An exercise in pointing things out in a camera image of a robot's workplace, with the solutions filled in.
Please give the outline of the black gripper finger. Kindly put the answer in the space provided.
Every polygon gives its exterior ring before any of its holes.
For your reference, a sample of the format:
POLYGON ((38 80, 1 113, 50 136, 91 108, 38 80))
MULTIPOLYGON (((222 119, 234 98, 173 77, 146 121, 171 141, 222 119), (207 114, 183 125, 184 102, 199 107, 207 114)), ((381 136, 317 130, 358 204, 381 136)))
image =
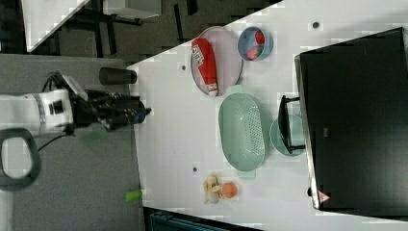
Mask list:
POLYGON ((146 118, 146 114, 136 114, 134 116, 134 122, 136 124, 143 123, 146 118))
POLYGON ((147 116, 151 113, 152 109, 151 108, 145 108, 142 110, 138 111, 138 116, 147 116))

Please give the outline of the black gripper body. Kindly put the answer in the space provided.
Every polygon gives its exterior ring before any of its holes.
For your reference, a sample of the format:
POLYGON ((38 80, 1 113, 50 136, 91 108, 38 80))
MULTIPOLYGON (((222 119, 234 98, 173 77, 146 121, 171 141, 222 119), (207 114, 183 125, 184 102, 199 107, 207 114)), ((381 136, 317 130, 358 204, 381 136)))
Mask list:
POLYGON ((86 90, 85 100, 71 92, 73 124, 70 128, 86 128, 101 123, 108 132, 120 127, 140 123, 140 98, 117 92, 86 90))

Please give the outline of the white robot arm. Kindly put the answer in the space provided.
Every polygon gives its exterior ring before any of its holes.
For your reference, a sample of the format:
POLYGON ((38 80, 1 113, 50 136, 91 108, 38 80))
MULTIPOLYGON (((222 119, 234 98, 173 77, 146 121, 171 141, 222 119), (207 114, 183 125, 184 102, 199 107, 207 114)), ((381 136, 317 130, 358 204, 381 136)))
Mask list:
POLYGON ((100 123, 111 132, 139 124, 152 112, 138 96, 105 90, 53 90, 1 96, 1 128, 26 129, 32 136, 73 134, 100 123))

